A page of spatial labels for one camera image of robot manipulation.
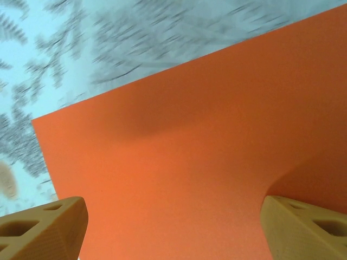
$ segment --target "orange sheet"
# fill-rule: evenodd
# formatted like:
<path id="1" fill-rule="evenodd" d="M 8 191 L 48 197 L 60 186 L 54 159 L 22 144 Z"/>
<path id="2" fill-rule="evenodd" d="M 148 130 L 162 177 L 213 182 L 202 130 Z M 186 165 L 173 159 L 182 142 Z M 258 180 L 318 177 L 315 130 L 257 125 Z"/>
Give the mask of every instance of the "orange sheet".
<path id="1" fill-rule="evenodd" d="M 347 5 L 34 120 L 82 260 L 271 259 L 278 194 L 347 213 Z"/>

